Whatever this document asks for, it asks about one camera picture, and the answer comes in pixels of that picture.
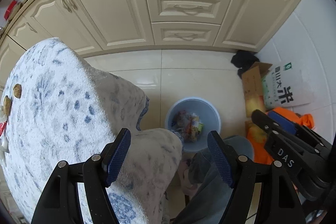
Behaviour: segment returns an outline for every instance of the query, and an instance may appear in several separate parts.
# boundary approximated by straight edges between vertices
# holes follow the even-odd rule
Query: blue gripper pad
[[[115,138],[113,144],[117,142],[116,147],[110,161],[107,164],[107,177],[105,179],[107,187],[110,187],[111,183],[117,180],[121,166],[123,165],[129,146],[131,145],[131,132],[126,128],[123,128],[122,131],[120,131],[118,136]]]
[[[222,149],[223,146],[228,147],[229,145],[224,144],[221,137],[218,135],[216,131],[211,131],[208,134],[207,141],[208,141],[209,151],[216,164],[216,167],[218,169],[218,172],[219,172],[219,175],[222,181],[228,184],[230,188],[233,188],[235,184],[234,175],[236,171],[235,159],[234,159],[234,162],[232,162],[232,159],[229,160],[224,154],[223,149]]]
[[[268,112],[267,116],[276,121],[284,131],[295,135],[296,128],[292,121],[286,119],[284,116],[276,113],[275,111]]]

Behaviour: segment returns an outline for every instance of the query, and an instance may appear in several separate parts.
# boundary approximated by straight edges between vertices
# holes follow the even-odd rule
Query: orange bag
[[[314,119],[311,114],[305,114],[299,117],[293,111],[282,107],[277,107],[273,109],[273,111],[301,126],[304,125],[310,129],[314,127]],[[264,149],[264,144],[267,139],[265,131],[251,122],[248,125],[247,139],[251,142],[254,149],[254,162],[260,164],[271,164],[273,162],[273,158]]]

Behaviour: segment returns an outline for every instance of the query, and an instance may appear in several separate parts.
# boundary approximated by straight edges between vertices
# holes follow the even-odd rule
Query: drawer handle
[[[70,3],[70,5],[72,6],[72,8],[74,8],[75,10],[77,10],[77,6],[76,4],[72,1],[72,0],[68,0],[68,2]]]
[[[175,35],[176,37],[178,37],[178,38],[183,39],[183,40],[194,40],[195,37],[197,37],[197,34],[195,34],[195,33],[193,33],[193,34],[191,34],[191,35],[186,35],[186,36],[181,36],[181,35],[178,34],[178,33],[175,33],[174,35]]]
[[[37,30],[35,30],[32,26],[30,26],[30,24],[28,22],[26,22],[26,24],[28,25],[28,27],[31,31],[37,33]]]
[[[65,1],[64,1],[64,0],[61,0],[61,2],[62,2],[62,4],[63,4],[63,7],[64,7],[65,9],[67,9],[69,13],[72,13],[72,11],[71,11],[71,9],[69,8],[69,6],[68,6],[67,4],[65,4]]]
[[[203,8],[202,6],[184,7],[184,6],[177,5],[177,4],[175,4],[174,7],[181,8],[181,9],[187,9],[187,10],[193,10],[193,9],[201,9],[201,8]]]

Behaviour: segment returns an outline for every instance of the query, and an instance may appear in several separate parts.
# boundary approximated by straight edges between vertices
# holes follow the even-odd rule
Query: fuzzy blanket
[[[13,87],[22,85],[22,97]],[[132,141],[116,182],[107,189],[120,223],[161,223],[165,195],[181,160],[182,142],[165,129],[140,131],[148,98],[132,83],[91,67],[58,38],[20,58],[3,92],[12,100],[2,138],[9,189],[28,221],[56,164],[86,161],[113,142],[122,127]],[[84,223],[92,223],[79,184]]]

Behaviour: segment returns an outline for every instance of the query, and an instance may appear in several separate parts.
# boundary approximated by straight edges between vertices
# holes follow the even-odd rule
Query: blue trash bin
[[[201,134],[196,142],[185,142],[184,151],[196,153],[207,148],[207,136],[212,130],[221,133],[221,118],[217,109],[207,100],[199,97],[187,97],[177,101],[168,111],[165,119],[165,128],[172,129],[172,121],[179,111],[195,113],[204,124]]]

